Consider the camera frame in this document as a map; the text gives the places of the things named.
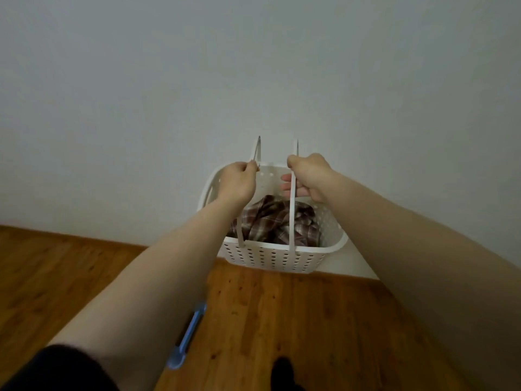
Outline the person's right hand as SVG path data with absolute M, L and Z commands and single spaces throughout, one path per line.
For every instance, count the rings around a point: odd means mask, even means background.
M 342 176 L 333 170 L 325 158 L 318 153 L 307 157 L 289 155 L 287 166 L 293 175 L 299 171 L 310 172 L 310 182 L 308 183 L 310 198 L 322 204 L 329 203 L 331 192 L 335 191 L 338 182 L 342 179 Z M 291 196 L 294 196 L 294 182 L 295 177 L 291 181 Z

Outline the person's left hand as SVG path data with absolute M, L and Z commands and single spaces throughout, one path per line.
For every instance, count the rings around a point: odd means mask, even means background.
M 224 167 L 220 175 L 217 200 L 237 210 L 243 209 L 256 191 L 256 176 L 243 173 L 247 162 L 235 162 Z

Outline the white perforated laundry basket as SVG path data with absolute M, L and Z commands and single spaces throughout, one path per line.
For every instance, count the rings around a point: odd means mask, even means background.
M 266 195 L 280 196 L 280 177 L 290 173 L 282 163 L 264 162 L 261 157 L 261 137 L 255 138 L 250 158 L 259 166 L 256 177 L 256 191 L 248 204 L 251 207 Z M 348 236 L 336 221 L 335 217 L 325 207 L 307 198 L 300 201 L 295 197 L 295 188 L 291 188 L 292 196 L 288 200 L 288 238 L 286 244 L 258 242 L 245 237 L 225 237 L 219 256 L 229 263 L 253 269 L 272 270 L 277 272 L 309 274 L 316 270 L 324 258 L 341 250 L 348 242 Z M 311 206 L 318 224 L 319 245 L 299 247 L 296 245 L 296 207 L 300 204 Z

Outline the person's left forearm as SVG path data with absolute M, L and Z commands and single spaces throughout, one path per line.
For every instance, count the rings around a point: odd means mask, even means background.
M 246 197 L 219 194 L 136 257 L 49 343 L 79 348 L 125 391 L 153 390 Z

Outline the person's right forearm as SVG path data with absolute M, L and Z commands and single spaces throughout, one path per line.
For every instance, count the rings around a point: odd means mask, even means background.
M 521 269 L 335 171 L 320 186 L 372 270 L 469 381 L 521 391 Z

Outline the plaid checked garment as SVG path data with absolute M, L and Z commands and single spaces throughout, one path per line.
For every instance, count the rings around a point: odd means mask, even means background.
M 294 216 L 295 245 L 317 248 L 320 229 L 315 210 L 309 204 L 296 202 Z M 290 238 L 290 201 L 281 196 L 266 195 L 242 212 L 244 240 L 288 245 Z

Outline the blue plastic tool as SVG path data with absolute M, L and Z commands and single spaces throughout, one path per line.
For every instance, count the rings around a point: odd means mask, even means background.
M 206 312 L 206 302 L 202 301 L 188 315 L 186 323 L 179 335 L 175 347 L 171 352 L 166 368 L 169 370 L 177 370 L 181 368 L 186 360 L 192 340 L 198 330 L 200 323 Z

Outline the person's black shoe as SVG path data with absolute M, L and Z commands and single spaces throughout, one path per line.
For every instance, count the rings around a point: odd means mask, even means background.
M 288 357 L 280 356 L 273 363 L 270 374 L 270 391 L 305 391 L 295 381 L 294 369 Z

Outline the black shirt sleeve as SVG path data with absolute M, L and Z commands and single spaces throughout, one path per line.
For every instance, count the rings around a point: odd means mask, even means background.
M 103 367 L 67 345 L 41 349 L 0 387 L 0 391 L 120 391 Z

